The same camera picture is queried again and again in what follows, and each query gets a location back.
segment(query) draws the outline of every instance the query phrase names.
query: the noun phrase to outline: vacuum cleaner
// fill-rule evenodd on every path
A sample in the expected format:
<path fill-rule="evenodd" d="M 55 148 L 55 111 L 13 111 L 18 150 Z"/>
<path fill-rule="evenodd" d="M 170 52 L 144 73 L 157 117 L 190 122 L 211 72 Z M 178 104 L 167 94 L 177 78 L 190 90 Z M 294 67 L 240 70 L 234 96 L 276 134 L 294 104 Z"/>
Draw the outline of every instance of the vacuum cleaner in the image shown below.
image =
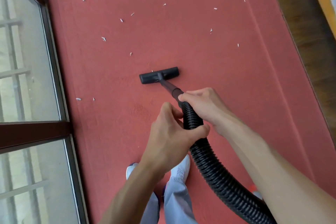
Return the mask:
<path fill-rule="evenodd" d="M 159 82 L 164 86 L 182 109 L 184 129 L 194 129 L 203 125 L 203 120 L 189 103 L 179 101 L 178 96 L 183 94 L 183 91 L 167 81 L 178 75 L 178 67 L 173 67 L 140 74 L 139 77 L 142 84 Z M 276 224 L 266 203 L 248 191 L 230 174 L 214 154 L 207 138 L 196 141 L 191 146 L 190 153 L 210 188 L 233 212 L 249 224 Z"/>

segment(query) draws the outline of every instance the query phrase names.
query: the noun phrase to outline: red floor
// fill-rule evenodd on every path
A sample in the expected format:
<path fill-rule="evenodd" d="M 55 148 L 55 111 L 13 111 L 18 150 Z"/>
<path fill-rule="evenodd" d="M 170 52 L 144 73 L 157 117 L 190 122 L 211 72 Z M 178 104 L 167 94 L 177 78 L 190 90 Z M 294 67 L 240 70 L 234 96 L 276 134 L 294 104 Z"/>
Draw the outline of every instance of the red floor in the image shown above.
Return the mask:
<path fill-rule="evenodd" d="M 334 146 L 276 0 L 50 0 L 50 6 L 93 223 L 123 185 L 128 164 L 139 161 L 162 103 L 174 103 L 159 85 L 141 85 L 138 75 L 172 66 L 180 68 L 173 83 L 182 90 L 214 87 L 336 197 Z M 208 138 L 249 186 L 227 141 L 213 131 Z M 195 166 L 187 186 L 200 224 L 243 223 Z"/>

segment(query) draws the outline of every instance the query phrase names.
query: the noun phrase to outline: gray pants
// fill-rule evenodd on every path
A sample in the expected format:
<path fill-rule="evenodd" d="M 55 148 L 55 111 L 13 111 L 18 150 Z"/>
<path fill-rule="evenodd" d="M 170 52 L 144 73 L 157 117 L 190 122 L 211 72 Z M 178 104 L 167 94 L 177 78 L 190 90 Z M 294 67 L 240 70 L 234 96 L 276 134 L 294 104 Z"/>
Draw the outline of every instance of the gray pants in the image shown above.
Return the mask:
<path fill-rule="evenodd" d="M 164 194 L 164 211 L 166 224 L 197 224 L 187 187 L 182 180 L 172 178 L 167 183 Z M 140 224 L 157 224 L 159 214 L 159 201 L 153 192 Z"/>

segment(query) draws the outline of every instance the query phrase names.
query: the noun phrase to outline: black corrugated hose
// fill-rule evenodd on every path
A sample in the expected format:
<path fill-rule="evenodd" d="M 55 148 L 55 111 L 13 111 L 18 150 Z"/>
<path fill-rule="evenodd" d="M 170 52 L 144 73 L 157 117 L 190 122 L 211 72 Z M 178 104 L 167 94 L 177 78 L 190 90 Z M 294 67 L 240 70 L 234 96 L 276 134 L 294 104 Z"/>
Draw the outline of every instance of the black corrugated hose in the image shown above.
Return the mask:
<path fill-rule="evenodd" d="M 180 102 L 184 129 L 203 125 L 203 120 L 187 102 Z M 190 148 L 194 162 L 215 194 L 238 216 L 250 224 L 276 224 L 264 201 L 240 184 L 214 154 L 207 138 Z"/>

